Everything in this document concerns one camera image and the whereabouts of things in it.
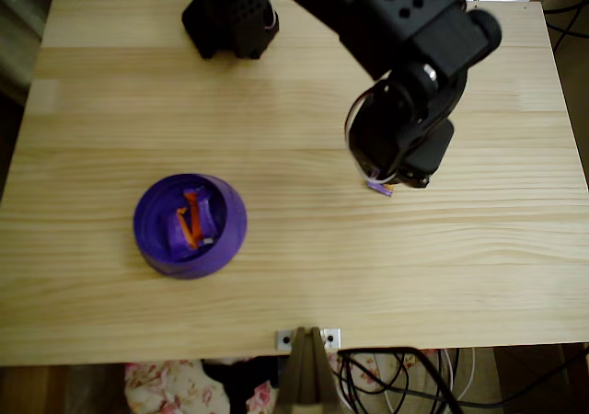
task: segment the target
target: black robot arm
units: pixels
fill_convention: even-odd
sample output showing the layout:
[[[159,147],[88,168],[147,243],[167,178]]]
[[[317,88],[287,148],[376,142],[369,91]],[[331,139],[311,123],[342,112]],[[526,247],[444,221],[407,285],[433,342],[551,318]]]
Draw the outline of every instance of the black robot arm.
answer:
[[[468,68],[501,42],[496,19],[465,0],[295,0],[340,36],[376,80],[354,104],[346,140],[364,177],[425,187],[454,128]],[[270,0],[193,0],[182,21],[201,55],[260,58],[279,29]]]

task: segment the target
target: wooden table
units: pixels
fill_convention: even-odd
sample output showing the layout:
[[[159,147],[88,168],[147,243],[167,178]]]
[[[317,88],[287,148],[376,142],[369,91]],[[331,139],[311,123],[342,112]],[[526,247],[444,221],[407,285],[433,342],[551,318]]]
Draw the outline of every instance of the wooden table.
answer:
[[[539,4],[481,4],[502,47],[470,73],[426,190],[360,181],[342,124],[369,77],[292,2],[260,61],[203,61],[188,0],[55,0],[0,209],[0,364],[343,346],[589,339],[589,201]],[[236,258],[160,276],[133,209],[171,174],[227,180],[248,208]]]

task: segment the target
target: orange strip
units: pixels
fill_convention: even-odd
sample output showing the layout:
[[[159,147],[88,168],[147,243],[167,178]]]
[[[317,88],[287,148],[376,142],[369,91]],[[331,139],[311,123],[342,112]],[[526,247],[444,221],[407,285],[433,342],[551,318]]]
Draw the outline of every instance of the orange strip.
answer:
[[[176,210],[176,217],[178,218],[178,222],[180,223],[180,227],[182,228],[182,233],[184,234],[184,237],[186,238],[186,241],[188,242],[188,245],[191,246],[191,248],[193,250],[196,249],[196,243],[194,242],[194,238],[191,235],[191,231],[188,228],[188,224],[186,224],[186,220],[184,219],[184,213],[187,211],[188,209],[186,207],[183,207],[181,209],[177,209]]]
[[[191,224],[192,224],[192,239],[194,241],[202,240],[201,223],[199,222],[199,206],[196,201],[196,192],[184,193],[184,198],[191,206]]]

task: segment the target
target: purple bowl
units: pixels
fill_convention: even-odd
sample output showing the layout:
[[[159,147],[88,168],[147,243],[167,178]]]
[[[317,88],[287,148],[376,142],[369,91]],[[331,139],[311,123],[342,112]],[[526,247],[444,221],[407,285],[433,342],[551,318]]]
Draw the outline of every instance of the purple bowl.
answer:
[[[186,207],[185,189],[205,187],[212,192],[211,214],[219,237],[180,261],[170,254],[165,216]],[[239,194],[226,182],[210,175],[181,174],[154,184],[139,200],[133,217],[135,241],[147,263],[167,276],[196,279],[223,268],[239,251],[246,236],[248,217]]]

